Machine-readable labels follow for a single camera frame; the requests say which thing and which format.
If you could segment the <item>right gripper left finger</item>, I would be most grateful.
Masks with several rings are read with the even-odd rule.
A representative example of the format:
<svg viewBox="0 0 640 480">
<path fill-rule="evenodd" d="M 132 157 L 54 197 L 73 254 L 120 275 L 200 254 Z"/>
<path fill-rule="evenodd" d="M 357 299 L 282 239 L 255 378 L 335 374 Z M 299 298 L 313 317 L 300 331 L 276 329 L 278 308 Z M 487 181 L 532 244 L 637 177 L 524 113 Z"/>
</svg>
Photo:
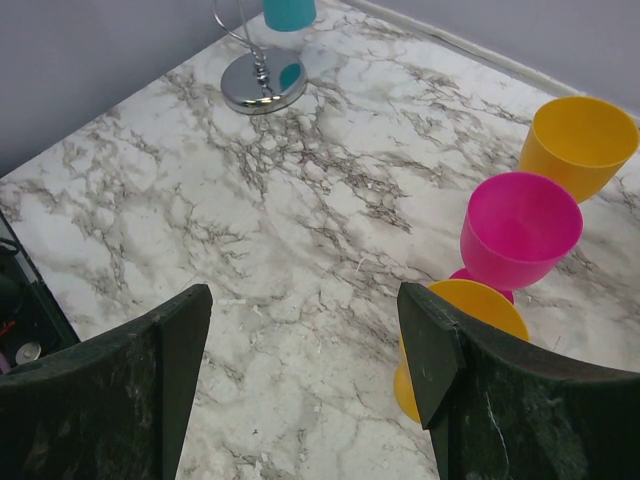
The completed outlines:
<svg viewBox="0 0 640 480">
<path fill-rule="evenodd" d="M 4 479 L 173 479 L 213 299 L 195 284 L 1 378 Z"/>
</svg>

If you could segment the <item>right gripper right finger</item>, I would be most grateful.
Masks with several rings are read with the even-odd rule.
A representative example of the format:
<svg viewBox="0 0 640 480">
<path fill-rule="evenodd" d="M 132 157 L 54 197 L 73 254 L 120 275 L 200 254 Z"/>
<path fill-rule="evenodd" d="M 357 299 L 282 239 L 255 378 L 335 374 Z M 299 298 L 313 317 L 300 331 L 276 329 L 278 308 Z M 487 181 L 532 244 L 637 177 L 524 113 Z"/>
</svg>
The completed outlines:
<svg viewBox="0 0 640 480">
<path fill-rule="evenodd" d="M 635 479 L 639 376 L 471 321 L 467 370 L 429 432 L 443 479 Z"/>
</svg>

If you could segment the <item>yellow wine glass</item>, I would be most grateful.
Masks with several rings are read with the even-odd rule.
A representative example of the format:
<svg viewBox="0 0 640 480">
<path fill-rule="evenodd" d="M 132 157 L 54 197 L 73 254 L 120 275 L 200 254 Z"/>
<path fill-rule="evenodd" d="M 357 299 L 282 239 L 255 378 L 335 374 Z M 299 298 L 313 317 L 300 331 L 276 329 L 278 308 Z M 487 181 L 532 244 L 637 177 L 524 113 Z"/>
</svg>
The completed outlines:
<svg viewBox="0 0 640 480">
<path fill-rule="evenodd" d="M 639 148 L 633 118 L 604 100 L 568 96 L 542 105 L 524 141 L 519 168 L 549 178 L 582 203 Z"/>
<path fill-rule="evenodd" d="M 465 321 L 530 340 L 516 307 L 498 291 L 471 280 L 449 279 L 428 286 L 404 282 L 397 309 L 400 354 L 394 394 L 403 412 L 425 429 L 440 420 L 467 370 Z"/>
</svg>

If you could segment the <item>pink wine glass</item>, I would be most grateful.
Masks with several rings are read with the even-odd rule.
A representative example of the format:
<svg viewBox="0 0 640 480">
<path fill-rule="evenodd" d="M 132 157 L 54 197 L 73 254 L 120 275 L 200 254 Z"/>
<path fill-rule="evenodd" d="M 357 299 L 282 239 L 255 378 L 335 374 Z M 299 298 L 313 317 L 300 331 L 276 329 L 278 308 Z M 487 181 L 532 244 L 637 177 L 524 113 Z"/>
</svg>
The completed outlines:
<svg viewBox="0 0 640 480">
<path fill-rule="evenodd" d="M 579 242 L 576 200 L 549 178 L 507 172 L 471 193 L 459 239 L 464 267 L 453 279 L 485 284 L 514 302 L 514 292 L 545 277 Z"/>
</svg>

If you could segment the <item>blue wine glass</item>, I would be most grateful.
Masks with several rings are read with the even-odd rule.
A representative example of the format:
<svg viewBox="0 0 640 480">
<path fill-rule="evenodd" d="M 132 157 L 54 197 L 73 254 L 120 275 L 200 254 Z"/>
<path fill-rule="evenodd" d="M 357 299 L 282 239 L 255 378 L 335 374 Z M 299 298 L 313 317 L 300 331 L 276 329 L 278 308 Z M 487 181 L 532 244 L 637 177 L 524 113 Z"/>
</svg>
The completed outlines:
<svg viewBox="0 0 640 480">
<path fill-rule="evenodd" d="M 314 0 L 264 0 L 266 25 L 277 32 L 295 32 L 309 27 L 316 19 Z"/>
</svg>

